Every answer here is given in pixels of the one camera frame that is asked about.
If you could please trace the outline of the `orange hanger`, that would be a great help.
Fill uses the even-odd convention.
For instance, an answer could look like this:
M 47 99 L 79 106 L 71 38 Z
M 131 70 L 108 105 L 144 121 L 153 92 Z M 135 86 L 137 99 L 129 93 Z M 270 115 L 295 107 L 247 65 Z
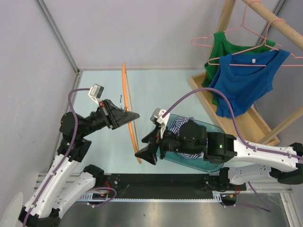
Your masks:
M 131 90 L 130 90 L 130 84 L 129 84 L 129 80 L 128 80 L 125 62 L 123 62 L 123 64 L 122 64 L 121 73 L 122 73 L 122 88 L 123 88 L 123 99 L 124 99 L 124 103 L 125 103 L 125 109 L 127 111 L 133 111 Z M 129 122 L 128 128 L 129 128 L 132 146 L 133 146 L 134 152 L 136 153 L 139 151 L 139 143 L 138 143 L 137 128 L 136 128 L 135 121 Z

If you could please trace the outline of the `pink hanger of blue top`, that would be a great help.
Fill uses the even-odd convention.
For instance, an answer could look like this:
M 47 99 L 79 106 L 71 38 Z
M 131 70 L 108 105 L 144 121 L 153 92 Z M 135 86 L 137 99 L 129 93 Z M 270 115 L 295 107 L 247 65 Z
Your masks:
M 302 67 L 302 64 L 291 65 L 284 64 L 283 62 L 290 55 L 295 59 L 302 59 L 302 56 L 295 56 L 293 53 L 289 51 L 285 51 L 283 49 L 275 48 L 274 46 L 270 46 L 267 44 L 267 34 L 269 30 L 269 26 L 272 25 L 276 21 L 285 22 L 284 19 L 278 18 L 271 21 L 267 26 L 266 36 L 263 40 L 263 43 L 259 46 L 255 46 L 252 48 L 245 49 L 243 51 L 230 53 L 225 56 L 220 56 L 217 58 L 211 58 L 208 60 L 209 65 L 217 65 L 223 67 L 223 65 L 230 66 L 241 66 L 241 67 L 266 67 L 269 63 L 274 61 L 274 65 L 278 67 Z

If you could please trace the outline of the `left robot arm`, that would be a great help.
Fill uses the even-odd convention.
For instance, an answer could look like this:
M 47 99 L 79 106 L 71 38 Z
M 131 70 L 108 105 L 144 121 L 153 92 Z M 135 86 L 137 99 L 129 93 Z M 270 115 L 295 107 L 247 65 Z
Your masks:
M 90 164 L 65 190 L 63 185 L 82 162 L 92 142 L 86 136 L 105 127 L 117 129 L 138 119 L 137 113 L 115 106 L 109 99 L 101 100 L 96 111 L 87 117 L 74 109 L 61 118 L 59 131 L 63 138 L 52 166 L 31 199 L 25 203 L 19 221 L 25 227 L 57 227 L 65 212 L 88 191 L 100 190 L 105 196 L 114 189 L 108 187 L 104 170 Z

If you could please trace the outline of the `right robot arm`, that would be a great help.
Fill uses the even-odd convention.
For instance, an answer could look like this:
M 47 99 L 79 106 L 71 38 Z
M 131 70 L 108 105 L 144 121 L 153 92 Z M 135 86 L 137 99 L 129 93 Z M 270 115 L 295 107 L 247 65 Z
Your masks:
M 252 143 L 230 134 L 208 132 L 205 126 L 194 121 L 188 121 L 179 128 L 166 129 L 163 134 L 157 126 L 142 142 L 146 143 L 146 147 L 136 152 L 135 156 L 152 165 L 157 163 L 158 158 L 164 159 L 167 152 L 201 157 L 218 164 L 228 161 L 248 162 L 247 166 L 220 170 L 218 184 L 224 190 L 261 179 L 276 179 L 278 183 L 289 185 L 303 182 L 301 143 L 287 147 Z

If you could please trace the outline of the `blue white striped tank top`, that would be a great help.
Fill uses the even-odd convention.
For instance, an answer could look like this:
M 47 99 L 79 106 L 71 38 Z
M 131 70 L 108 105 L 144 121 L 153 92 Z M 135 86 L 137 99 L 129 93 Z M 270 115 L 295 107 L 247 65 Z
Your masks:
M 189 122 L 189 121 L 193 121 L 195 122 L 194 117 L 183 117 L 183 116 L 177 116 L 173 122 L 169 125 L 169 130 L 174 133 L 175 135 L 177 135 L 180 131 L 180 128 L 182 125 L 184 125 L 185 123 Z M 200 154 L 186 154 L 186 153 L 179 153 L 180 156 L 186 158 L 186 159 L 202 159 L 204 157 L 203 152 L 201 152 Z

